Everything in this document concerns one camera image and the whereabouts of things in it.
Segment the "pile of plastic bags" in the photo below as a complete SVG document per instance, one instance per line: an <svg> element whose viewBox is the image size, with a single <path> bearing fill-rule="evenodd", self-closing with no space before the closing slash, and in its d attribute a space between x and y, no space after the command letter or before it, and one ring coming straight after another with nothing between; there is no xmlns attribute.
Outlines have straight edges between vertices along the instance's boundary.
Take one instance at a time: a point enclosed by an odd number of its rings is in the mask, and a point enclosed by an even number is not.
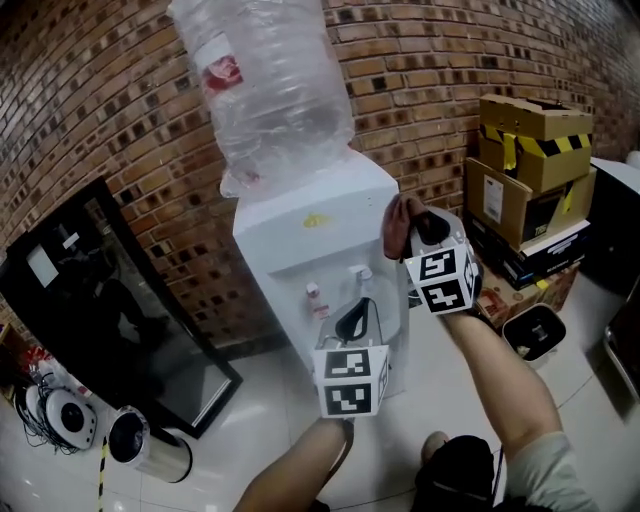
<svg viewBox="0 0 640 512"><path fill-rule="evenodd" d="M28 387L49 373L54 385L63 386L84 398L92 395L46 349L25 340L11 324L0 323L0 388Z"/></svg>

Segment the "cardboard box with striped tape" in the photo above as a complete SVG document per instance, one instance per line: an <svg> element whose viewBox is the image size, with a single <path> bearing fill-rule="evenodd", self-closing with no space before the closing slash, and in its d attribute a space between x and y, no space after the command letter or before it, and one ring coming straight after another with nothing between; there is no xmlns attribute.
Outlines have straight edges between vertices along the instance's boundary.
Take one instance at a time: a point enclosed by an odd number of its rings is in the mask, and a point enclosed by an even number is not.
<svg viewBox="0 0 640 512"><path fill-rule="evenodd" d="M487 94L480 98L479 160L547 192L590 169L593 116L562 104Z"/></svg>

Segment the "steel trash can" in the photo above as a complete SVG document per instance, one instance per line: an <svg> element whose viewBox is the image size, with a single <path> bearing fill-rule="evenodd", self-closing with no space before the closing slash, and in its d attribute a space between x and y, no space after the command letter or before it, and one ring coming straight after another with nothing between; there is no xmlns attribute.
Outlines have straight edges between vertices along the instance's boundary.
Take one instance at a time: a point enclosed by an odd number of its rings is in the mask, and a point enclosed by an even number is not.
<svg viewBox="0 0 640 512"><path fill-rule="evenodd" d="M106 439L115 461L167 483L185 480L193 467L184 439L150 424L131 406L117 411Z"/></svg>

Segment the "brown cloth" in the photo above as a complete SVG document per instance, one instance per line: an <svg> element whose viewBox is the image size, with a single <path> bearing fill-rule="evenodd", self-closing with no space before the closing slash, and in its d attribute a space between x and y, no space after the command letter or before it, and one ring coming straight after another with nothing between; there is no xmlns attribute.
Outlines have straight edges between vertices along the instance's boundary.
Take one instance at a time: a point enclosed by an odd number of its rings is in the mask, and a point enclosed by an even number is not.
<svg viewBox="0 0 640 512"><path fill-rule="evenodd" d="M407 255L411 229L415 227L426 245L441 243L449 234L448 224L411 194L397 194L387 206L383 223L386 258L401 262Z"/></svg>

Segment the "plastic-wrapped water bottle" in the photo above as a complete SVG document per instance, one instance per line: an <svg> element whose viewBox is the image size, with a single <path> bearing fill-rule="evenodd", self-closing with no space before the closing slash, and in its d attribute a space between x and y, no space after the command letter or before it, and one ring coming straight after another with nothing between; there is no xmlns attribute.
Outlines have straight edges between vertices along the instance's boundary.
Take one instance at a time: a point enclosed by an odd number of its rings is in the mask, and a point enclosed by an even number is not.
<svg viewBox="0 0 640 512"><path fill-rule="evenodd" d="M321 0L171 0L226 161L223 196L292 188L346 157L351 104Z"/></svg>

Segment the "person's black shorts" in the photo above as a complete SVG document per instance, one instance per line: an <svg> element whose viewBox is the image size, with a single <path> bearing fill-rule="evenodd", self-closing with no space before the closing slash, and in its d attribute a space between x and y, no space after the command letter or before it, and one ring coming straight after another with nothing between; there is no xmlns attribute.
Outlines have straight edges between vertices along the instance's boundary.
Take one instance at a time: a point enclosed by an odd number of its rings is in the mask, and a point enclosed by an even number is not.
<svg viewBox="0 0 640 512"><path fill-rule="evenodd" d="M411 512L490 512L494 457L479 437L457 436L422 463Z"/></svg>

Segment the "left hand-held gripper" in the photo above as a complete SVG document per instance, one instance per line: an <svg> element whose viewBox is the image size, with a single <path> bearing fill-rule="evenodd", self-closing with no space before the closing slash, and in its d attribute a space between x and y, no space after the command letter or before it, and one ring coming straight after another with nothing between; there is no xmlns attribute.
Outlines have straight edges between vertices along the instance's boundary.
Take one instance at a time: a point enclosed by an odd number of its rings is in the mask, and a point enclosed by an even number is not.
<svg viewBox="0 0 640 512"><path fill-rule="evenodd" d="M389 381L389 347L382 335L375 301L353 300L322 324L319 344L331 340L356 348L319 349L312 354L313 376L323 418L378 414Z"/></svg>

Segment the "person's left forearm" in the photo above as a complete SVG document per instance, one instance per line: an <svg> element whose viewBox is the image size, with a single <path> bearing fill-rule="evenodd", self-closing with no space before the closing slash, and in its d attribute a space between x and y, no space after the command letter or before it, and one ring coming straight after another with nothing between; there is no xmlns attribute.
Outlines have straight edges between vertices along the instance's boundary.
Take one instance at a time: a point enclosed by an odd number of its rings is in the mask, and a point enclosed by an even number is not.
<svg viewBox="0 0 640 512"><path fill-rule="evenodd" d="M317 500L348 456L351 420L318 419L247 486L233 512L327 512Z"/></svg>

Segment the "person's right shoe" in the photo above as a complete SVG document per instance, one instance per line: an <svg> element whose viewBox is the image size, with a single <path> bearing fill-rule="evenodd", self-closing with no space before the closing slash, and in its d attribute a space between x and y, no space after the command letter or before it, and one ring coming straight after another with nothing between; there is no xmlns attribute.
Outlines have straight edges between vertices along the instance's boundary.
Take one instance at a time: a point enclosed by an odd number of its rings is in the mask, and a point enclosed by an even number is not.
<svg viewBox="0 0 640 512"><path fill-rule="evenodd" d="M432 432L424 441L420 452L421 464L426 465L434 454L449 441L449 436L442 431Z"/></svg>

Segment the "white round device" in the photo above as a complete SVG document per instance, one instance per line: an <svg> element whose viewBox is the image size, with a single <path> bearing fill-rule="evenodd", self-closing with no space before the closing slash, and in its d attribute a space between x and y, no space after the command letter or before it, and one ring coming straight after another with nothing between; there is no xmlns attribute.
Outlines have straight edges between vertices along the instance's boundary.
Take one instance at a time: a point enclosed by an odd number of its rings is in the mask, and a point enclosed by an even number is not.
<svg viewBox="0 0 640 512"><path fill-rule="evenodd" d="M68 447L88 450L97 429L96 413L71 392L54 389L45 400L45 419Z"/></svg>

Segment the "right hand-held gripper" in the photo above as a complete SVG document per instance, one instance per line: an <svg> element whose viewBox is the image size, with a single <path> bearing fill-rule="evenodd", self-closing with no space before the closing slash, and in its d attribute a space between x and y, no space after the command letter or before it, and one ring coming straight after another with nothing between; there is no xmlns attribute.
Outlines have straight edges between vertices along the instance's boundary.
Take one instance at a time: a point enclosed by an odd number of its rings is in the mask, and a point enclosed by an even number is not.
<svg viewBox="0 0 640 512"><path fill-rule="evenodd" d="M432 315L474 307L482 288L483 269L465 243L464 225L451 212L428 212L426 219L418 219L412 226L413 257L405 260L405 266Z"/></svg>

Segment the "person's beige shirt sleeve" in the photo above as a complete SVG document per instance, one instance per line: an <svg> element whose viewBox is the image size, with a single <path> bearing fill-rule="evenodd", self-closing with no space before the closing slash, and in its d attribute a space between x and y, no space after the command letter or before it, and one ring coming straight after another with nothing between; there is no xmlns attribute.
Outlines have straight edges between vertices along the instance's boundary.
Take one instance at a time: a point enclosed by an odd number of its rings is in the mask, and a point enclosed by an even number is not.
<svg viewBox="0 0 640 512"><path fill-rule="evenodd" d="M562 431L543 435L507 463L504 502L549 512L600 512L579 482L574 450Z"/></svg>

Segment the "cardboard box with white label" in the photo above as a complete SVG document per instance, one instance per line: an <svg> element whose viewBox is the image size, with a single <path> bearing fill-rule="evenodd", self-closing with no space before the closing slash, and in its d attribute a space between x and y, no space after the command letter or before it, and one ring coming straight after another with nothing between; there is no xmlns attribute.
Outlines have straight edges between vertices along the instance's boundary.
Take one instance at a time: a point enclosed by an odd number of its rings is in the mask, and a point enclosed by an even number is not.
<svg viewBox="0 0 640 512"><path fill-rule="evenodd" d="M503 172L468 158L466 210L520 250L584 221L591 207L596 169L547 192L535 192Z"/></svg>

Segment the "white water dispenser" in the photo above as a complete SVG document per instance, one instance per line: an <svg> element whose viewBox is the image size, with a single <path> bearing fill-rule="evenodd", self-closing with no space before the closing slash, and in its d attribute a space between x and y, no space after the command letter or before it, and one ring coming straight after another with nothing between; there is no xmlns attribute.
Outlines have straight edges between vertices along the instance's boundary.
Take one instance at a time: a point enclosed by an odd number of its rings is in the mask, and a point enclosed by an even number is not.
<svg viewBox="0 0 640 512"><path fill-rule="evenodd" d="M398 191L383 168L351 150L298 188L241 198L233 225L243 258L306 367L322 314L370 295L390 347L388 396L404 392L408 357L407 273L385 257L382 236L385 209Z"/></svg>

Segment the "yellow and black striped tape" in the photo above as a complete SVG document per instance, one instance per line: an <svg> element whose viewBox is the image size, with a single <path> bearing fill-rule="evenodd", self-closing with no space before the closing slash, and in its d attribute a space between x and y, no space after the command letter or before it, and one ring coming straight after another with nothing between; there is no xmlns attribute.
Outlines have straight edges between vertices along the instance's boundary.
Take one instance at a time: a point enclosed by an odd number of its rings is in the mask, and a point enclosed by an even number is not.
<svg viewBox="0 0 640 512"><path fill-rule="evenodd" d="M104 505L103 505L104 473L105 473L107 454L108 454L108 439L107 439L107 436L105 435L102 440L101 453L100 453L97 512L104 512Z"/></svg>

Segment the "black framed glass panel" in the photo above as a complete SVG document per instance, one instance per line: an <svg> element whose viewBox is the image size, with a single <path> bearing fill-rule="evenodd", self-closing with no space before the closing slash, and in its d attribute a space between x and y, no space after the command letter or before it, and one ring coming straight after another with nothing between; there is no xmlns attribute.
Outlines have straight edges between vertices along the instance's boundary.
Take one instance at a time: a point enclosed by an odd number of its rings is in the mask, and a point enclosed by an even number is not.
<svg viewBox="0 0 640 512"><path fill-rule="evenodd" d="M165 284L103 179L7 248L0 297L82 385L156 426L198 438L241 384Z"/></svg>

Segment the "black box with white lid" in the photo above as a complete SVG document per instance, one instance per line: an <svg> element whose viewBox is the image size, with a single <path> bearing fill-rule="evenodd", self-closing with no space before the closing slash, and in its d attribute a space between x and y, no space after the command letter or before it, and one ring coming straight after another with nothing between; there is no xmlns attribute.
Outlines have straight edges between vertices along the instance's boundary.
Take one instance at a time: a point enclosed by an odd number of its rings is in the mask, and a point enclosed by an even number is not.
<svg viewBox="0 0 640 512"><path fill-rule="evenodd" d="M587 235L590 226L591 223L583 219L561 231L545 234L539 240L525 244L518 257L525 261L543 255L560 254Z"/></svg>

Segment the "metal framed chair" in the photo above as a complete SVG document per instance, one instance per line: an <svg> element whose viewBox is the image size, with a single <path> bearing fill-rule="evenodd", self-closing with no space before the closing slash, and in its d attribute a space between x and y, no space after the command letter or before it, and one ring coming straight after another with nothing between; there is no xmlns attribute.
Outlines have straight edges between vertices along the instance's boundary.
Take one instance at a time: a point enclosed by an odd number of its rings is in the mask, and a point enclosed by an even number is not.
<svg viewBox="0 0 640 512"><path fill-rule="evenodd" d="M604 332L603 384L625 422L640 411L640 275Z"/></svg>

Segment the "flat black box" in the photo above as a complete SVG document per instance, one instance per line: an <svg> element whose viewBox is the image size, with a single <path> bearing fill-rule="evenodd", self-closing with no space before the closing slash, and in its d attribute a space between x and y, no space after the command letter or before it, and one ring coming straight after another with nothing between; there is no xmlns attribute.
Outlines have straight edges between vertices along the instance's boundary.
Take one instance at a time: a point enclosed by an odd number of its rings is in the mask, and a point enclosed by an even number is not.
<svg viewBox="0 0 640 512"><path fill-rule="evenodd" d="M483 261L504 277L512 288L521 290L533 282L534 272L525 262L525 257L499 234L470 213L464 214L464 223L466 233Z"/></svg>

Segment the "printed cardboard box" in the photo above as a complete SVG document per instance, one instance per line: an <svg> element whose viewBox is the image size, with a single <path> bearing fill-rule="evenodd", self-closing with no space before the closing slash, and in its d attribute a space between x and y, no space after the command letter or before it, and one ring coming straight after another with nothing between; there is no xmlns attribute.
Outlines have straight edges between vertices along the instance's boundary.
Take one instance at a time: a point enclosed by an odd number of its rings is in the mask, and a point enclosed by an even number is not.
<svg viewBox="0 0 640 512"><path fill-rule="evenodd" d="M573 286L580 263L521 290L515 290L504 277L495 274L483 262L480 265L484 276L476 306L494 328L500 329L506 321L539 303L559 312Z"/></svg>

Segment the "white square waste bin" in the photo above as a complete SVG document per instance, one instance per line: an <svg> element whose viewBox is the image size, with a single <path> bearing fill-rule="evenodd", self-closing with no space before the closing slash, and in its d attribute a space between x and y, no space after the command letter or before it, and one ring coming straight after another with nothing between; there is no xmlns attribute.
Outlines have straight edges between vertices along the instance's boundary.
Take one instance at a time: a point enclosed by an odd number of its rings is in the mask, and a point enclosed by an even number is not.
<svg viewBox="0 0 640 512"><path fill-rule="evenodd" d="M529 366L538 370L557 351L567 333L556 312L540 303L507 320L502 337Z"/></svg>

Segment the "black cabinet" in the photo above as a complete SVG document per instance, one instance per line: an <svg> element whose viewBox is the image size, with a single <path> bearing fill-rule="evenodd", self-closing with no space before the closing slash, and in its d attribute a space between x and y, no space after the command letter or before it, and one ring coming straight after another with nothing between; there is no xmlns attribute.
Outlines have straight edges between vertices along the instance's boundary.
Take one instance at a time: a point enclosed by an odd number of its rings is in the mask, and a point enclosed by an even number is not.
<svg viewBox="0 0 640 512"><path fill-rule="evenodd" d="M592 158L591 165L596 178L581 271L608 291L627 296L640 277L640 169L601 158Z"/></svg>

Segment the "person's right forearm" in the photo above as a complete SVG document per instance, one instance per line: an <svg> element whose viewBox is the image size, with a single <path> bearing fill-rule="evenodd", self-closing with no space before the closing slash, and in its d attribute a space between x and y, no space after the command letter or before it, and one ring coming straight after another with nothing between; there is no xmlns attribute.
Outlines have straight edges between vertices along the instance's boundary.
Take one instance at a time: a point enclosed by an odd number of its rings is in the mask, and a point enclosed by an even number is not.
<svg viewBox="0 0 640 512"><path fill-rule="evenodd" d="M442 320L508 461L534 441L562 430L544 381L487 324L467 313L447 314Z"/></svg>

